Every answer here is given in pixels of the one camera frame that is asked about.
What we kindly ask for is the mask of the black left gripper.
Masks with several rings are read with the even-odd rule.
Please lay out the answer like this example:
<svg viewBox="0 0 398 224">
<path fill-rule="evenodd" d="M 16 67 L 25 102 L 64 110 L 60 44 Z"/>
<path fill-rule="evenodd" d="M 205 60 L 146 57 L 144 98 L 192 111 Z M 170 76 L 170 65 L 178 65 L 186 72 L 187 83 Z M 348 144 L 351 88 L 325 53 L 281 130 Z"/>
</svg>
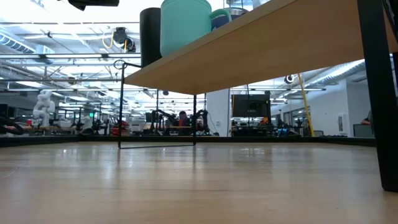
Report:
<svg viewBox="0 0 398 224">
<path fill-rule="evenodd" d="M 119 0 L 68 0 L 68 3 L 84 11 L 87 6 L 117 7 Z"/>
</svg>

